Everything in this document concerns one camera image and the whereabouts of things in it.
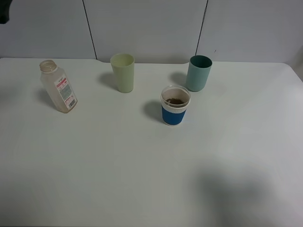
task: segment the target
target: white wall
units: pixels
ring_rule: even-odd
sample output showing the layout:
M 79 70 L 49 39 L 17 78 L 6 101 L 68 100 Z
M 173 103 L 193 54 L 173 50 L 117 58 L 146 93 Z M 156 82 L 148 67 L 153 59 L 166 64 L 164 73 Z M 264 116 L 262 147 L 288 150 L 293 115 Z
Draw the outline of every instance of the white wall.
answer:
M 209 0 L 197 54 L 289 62 L 303 46 L 302 0 Z
M 99 60 L 185 63 L 195 55 L 206 0 L 85 0 Z
M 82 0 L 13 0 L 9 17 L 0 57 L 95 58 Z

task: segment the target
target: wall seam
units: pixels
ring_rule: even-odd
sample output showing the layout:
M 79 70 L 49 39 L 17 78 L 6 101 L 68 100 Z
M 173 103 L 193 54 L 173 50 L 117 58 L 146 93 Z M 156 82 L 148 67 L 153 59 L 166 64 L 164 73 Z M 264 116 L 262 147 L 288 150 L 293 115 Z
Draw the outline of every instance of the wall seam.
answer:
M 198 51 L 198 46 L 199 46 L 199 42 L 200 42 L 200 38 L 201 38 L 202 28 L 203 28 L 205 15 L 206 15 L 206 11 L 207 11 L 207 5 L 208 5 L 208 0 L 206 1 L 206 5 L 205 5 L 205 9 L 204 9 L 204 14 L 203 14 L 203 19 L 202 19 L 202 24 L 201 24 L 201 29 L 200 29 L 200 34 L 199 34 L 199 38 L 198 38 L 198 43 L 197 43 L 197 48 L 196 48 L 195 55 L 197 55 L 197 51 Z
M 84 7 L 84 12 L 85 12 L 87 24 L 88 24 L 88 26 L 89 26 L 89 18 L 87 17 L 87 12 L 86 12 L 86 8 L 85 8 L 84 0 L 82 0 L 82 3 L 83 3 L 83 7 Z M 97 54 L 96 54 L 95 44 L 94 44 L 93 36 L 92 36 L 92 34 L 91 34 L 90 26 L 89 26 L 89 34 L 90 34 L 91 42 L 93 43 L 93 48 L 94 48 L 94 52 L 95 52 L 95 57 L 96 57 L 96 60 L 97 60 Z

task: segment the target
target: dark object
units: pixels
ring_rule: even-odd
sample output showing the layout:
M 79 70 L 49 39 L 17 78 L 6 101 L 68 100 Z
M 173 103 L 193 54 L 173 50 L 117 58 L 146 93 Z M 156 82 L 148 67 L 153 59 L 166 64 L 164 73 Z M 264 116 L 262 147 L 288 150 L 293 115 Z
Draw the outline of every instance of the dark object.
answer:
M 178 98 L 169 98 L 168 100 L 166 100 L 166 102 L 174 104 L 174 105 L 184 104 L 184 102 L 182 102 L 182 100 L 178 99 Z
M 9 7 L 13 0 L 0 0 L 0 24 L 9 21 Z

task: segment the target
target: plastic bottle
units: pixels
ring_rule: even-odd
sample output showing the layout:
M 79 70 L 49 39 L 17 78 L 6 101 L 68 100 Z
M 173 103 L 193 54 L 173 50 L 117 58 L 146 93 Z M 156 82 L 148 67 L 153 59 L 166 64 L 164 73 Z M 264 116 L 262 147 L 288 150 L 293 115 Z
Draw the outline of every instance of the plastic bottle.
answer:
M 57 110 L 62 113 L 71 111 L 78 100 L 64 69 L 57 67 L 54 61 L 46 60 L 40 63 L 40 70 L 41 82 Z

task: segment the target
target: bottle neck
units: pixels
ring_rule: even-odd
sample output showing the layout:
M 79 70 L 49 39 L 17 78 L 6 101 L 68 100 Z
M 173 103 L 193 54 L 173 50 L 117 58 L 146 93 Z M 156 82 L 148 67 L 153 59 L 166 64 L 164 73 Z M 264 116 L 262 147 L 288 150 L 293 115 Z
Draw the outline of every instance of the bottle neck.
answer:
M 58 67 L 53 60 L 45 60 L 40 63 L 40 70 L 45 74 L 49 74 L 56 72 Z

